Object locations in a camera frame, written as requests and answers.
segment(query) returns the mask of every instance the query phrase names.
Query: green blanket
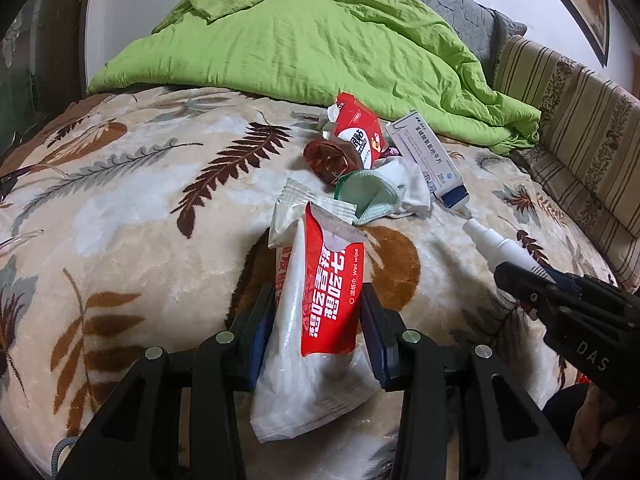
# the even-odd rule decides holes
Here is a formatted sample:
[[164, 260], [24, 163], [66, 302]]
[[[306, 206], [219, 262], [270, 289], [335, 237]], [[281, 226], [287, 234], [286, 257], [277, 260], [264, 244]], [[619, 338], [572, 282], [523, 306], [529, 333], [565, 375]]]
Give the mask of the green blanket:
[[89, 91], [140, 82], [324, 106], [345, 91], [380, 118], [418, 110], [437, 133], [496, 153], [538, 142], [540, 112], [491, 90], [479, 61], [420, 0], [181, 0]]

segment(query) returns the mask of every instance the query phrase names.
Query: screw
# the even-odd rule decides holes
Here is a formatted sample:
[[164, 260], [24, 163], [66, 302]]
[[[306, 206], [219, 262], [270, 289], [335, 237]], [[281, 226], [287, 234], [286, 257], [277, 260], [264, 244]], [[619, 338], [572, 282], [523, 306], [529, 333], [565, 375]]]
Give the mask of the screw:
[[222, 332], [218, 332], [216, 334], [216, 341], [224, 345], [227, 343], [231, 343], [235, 337], [236, 336], [234, 336], [233, 332], [229, 332], [229, 330], [223, 330]]
[[162, 349], [159, 346], [152, 346], [151, 348], [147, 348], [145, 352], [145, 357], [150, 361], [158, 359], [161, 355]]
[[488, 359], [494, 354], [494, 351], [491, 350], [487, 345], [478, 345], [474, 348], [474, 352], [478, 357], [482, 359]]
[[405, 330], [402, 332], [402, 339], [408, 343], [417, 343], [420, 341], [420, 332], [417, 330]]

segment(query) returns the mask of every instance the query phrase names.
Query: beige blanket with leaf pattern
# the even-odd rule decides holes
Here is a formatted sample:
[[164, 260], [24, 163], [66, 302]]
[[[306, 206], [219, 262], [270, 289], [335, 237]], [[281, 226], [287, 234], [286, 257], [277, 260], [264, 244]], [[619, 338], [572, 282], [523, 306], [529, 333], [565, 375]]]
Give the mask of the beige blanket with leaf pattern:
[[[103, 98], [68, 110], [2, 168], [43, 162], [68, 174], [21, 177], [0, 205], [4, 239], [43, 230], [0, 252], [0, 415], [42, 471], [145, 348], [197, 346], [274, 280], [266, 229], [287, 178], [332, 193], [302, 157], [318, 108], [216, 88]], [[510, 160], [445, 146], [475, 218], [540, 261], [607, 279], [587, 238]], [[438, 343], [494, 346], [542, 405], [573, 378], [540, 323], [497, 295], [463, 222], [436, 204], [427, 219], [364, 226], [365, 279]], [[266, 444], [249, 405], [239, 397], [249, 478], [388, 474], [401, 394], [380, 391], [323, 428]]]

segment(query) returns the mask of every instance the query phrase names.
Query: gray pillow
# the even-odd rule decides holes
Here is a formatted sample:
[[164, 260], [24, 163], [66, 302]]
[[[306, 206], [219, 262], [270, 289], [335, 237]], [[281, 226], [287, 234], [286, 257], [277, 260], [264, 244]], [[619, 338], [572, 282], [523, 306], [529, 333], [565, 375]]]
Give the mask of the gray pillow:
[[489, 85], [494, 80], [494, 66], [504, 42], [515, 34], [524, 36], [527, 31], [524, 23], [514, 22], [473, 0], [421, 1], [442, 16], [476, 55]]

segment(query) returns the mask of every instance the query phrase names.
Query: striped cushion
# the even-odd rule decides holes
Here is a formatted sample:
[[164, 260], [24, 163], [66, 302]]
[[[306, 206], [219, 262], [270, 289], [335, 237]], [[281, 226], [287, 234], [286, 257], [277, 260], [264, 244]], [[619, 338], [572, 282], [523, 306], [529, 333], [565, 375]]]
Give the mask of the striped cushion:
[[511, 158], [539, 183], [608, 259], [620, 285], [630, 292], [640, 285], [640, 241], [542, 145], [511, 153]]
[[593, 70], [520, 36], [506, 41], [494, 88], [540, 109], [543, 146], [514, 158], [609, 259], [621, 284], [638, 288], [638, 100]]

